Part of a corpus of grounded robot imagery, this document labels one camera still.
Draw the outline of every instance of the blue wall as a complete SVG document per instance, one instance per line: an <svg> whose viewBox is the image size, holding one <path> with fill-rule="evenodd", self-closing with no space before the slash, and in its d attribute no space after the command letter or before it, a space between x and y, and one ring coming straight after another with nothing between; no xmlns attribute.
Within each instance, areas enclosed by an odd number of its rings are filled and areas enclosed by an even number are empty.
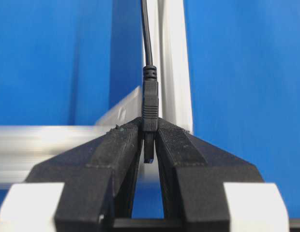
<svg viewBox="0 0 300 232"><path fill-rule="evenodd" d="M0 1L0 125L94 124L141 84L141 46L137 0Z"/></svg>
<svg viewBox="0 0 300 232"><path fill-rule="evenodd" d="M185 0L194 131L300 217L300 0Z"/></svg>

